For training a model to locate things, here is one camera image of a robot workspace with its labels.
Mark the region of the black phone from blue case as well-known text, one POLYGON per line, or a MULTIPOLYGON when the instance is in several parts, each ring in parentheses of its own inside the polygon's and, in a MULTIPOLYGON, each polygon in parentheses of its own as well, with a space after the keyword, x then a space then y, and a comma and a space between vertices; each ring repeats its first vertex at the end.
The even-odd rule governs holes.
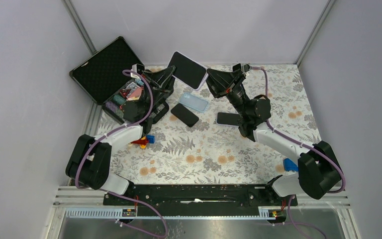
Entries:
POLYGON ((198 116, 180 103, 171 109, 171 113, 188 127, 193 127, 199 121, 198 116))

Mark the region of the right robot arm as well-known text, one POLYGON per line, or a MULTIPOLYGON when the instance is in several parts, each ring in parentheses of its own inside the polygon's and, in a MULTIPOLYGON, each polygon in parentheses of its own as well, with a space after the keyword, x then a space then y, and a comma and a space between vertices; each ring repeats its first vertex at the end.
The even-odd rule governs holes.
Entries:
POLYGON ((237 64, 231 72, 207 70, 207 86, 214 98, 226 97, 240 119, 241 135, 253 142, 264 144, 298 166, 292 175, 280 175, 268 182, 265 197, 268 203, 278 205, 285 197, 305 193, 313 199, 345 190, 346 179, 329 143, 308 144, 275 129, 271 117, 268 94, 249 98, 243 86, 246 73, 254 67, 237 64))

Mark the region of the light blue phone case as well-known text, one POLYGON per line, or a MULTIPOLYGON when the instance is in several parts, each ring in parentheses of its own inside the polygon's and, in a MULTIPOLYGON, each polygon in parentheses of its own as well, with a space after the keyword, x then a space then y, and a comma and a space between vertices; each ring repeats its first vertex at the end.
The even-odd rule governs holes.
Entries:
POLYGON ((194 96, 189 93, 184 93, 180 99, 179 103, 185 107, 189 107, 197 112, 203 113, 207 110, 209 102, 200 97, 194 96))

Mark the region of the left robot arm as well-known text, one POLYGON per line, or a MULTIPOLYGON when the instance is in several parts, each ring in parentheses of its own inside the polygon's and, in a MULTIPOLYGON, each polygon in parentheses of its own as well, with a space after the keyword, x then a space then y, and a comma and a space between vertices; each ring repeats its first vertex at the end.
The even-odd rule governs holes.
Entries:
POLYGON ((130 78, 138 77, 144 84, 139 99, 126 101, 118 106, 123 111, 124 123, 101 135, 81 135, 66 167, 66 175, 79 189, 112 191, 124 205, 134 200, 130 182, 110 172, 112 149, 124 147, 145 137, 168 111, 167 98, 174 91, 175 66, 157 72, 148 70, 123 70, 130 78))

